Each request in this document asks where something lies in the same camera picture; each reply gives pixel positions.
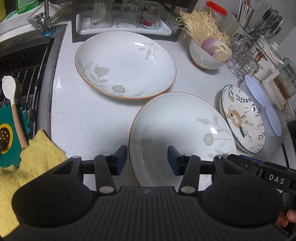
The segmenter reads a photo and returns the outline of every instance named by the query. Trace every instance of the black frame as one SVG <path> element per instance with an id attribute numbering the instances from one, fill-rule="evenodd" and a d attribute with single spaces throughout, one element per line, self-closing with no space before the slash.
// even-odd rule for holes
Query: black frame
<path id="1" fill-rule="evenodd" d="M 187 13 L 191 13 L 196 5 L 198 0 L 192 0 L 188 6 Z M 175 8 L 177 6 L 177 2 L 175 1 L 174 4 L 169 8 L 167 5 L 164 3 L 161 3 L 166 11 L 168 11 L 171 15 L 173 15 L 176 18 L 179 18 L 180 15 L 175 13 Z M 78 12 L 78 0 L 72 0 L 72 11 L 71 11 L 71 25 L 72 25 L 72 42 L 82 42 L 90 37 L 96 35 L 96 34 L 87 34 L 87 35 L 77 35 L 76 33 L 76 17 L 77 17 L 77 12 Z M 167 41 L 172 41 L 176 42 L 180 33 L 182 32 L 182 29 L 184 25 L 180 25 L 180 28 L 177 29 L 176 33 L 172 33 L 170 36 L 163 36 L 163 35 L 156 35 L 156 34 L 141 34 L 144 35 L 148 38 L 151 39 L 156 39 L 156 40 L 167 40 Z"/>

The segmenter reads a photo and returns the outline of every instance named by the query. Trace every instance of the white speckled countertop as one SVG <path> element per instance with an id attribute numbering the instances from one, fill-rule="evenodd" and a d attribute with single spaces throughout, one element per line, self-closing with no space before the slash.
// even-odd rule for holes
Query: white speckled countertop
<path id="1" fill-rule="evenodd" d="M 65 150 L 66 155 L 93 159 L 102 153 L 114 153 L 121 145 L 128 145 L 128 137 L 134 117 L 149 100 L 120 100 L 97 92 L 78 75 L 74 57 L 82 44 L 72 43 L 70 22 L 61 46 L 52 97 L 52 141 Z M 217 110 L 222 88 L 227 84 L 238 85 L 238 79 L 226 68 L 201 71 L 190 61 L 189 41 L 158 41 L 172 56 L 177 68 L 175 82 L 169 91 L 181 91 L 196 95 Z M 268 149 L 261 160 L 270 161 Z M 86 175 L 84 183 L 96 189 L 92 175 Z M 137 185 L 130 163 L 127 161 L 122 174 L 115 177 L 117 186 Z"/>

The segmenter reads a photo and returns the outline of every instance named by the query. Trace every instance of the white ceramic plate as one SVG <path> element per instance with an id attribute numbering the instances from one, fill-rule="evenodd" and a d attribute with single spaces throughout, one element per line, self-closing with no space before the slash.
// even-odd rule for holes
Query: white ceramic plate
<path id="1" fill-rule="evenodd" d="M 179 188 L 182 176 L 173 174 L 167 160 L 170 145 L 181 154 L 198 155 L 205 161 L 213 161 L 217 154 L 236 154 L 232 133 L 218 111 L 204 100 L 181 92 L 155 97 L 133 122 L 129 155 L 141 186 Z M 211 183 L 210 175 L 203 175 L 199 190 Z"/>
<path id="2" fill-rule="evenodd" d="M 166 91 L 176 77 L 170 54 L 139 34 L 114 31 L 95 35 L 77 50 L 81 78 L 106 95 L 144 99 Z"/>
<path id="3" fill-rule="evenodd" d="M 220 113 L 238 147 L 253 154 L 262 151 L 265 145 L 264 125 L 257 107 L 243 90 L 235 85 L 225 86 L 220 99 Z"/>

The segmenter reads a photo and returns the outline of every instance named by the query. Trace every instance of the red jar lid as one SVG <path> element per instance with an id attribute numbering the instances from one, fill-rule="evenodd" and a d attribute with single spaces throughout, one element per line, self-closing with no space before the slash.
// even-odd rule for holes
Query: red jar lid
<path id="1" fill-rule="evenodd" d="M 212 2 L 212 1 L 207 1 L 206 4 L 208 7 L 210 7 L 211 9 L 215 10 L 216 12 L 220 13 L 223 16 L 227 16 L 228 12 L 226 9 L 222 8 L 221 6 L 219 6 L 218 4 Z"/>

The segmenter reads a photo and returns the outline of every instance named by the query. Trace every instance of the onion slice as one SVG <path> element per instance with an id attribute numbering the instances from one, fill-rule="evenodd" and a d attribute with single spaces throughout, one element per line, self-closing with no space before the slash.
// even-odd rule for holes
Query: onion slice
<path id="1" fill-rule="evenodd" d="M 228 62 L 232 58 L 231 49 L 218 39 L 206 39 L 202 43 L 202 49 L 222 62 Z"/>

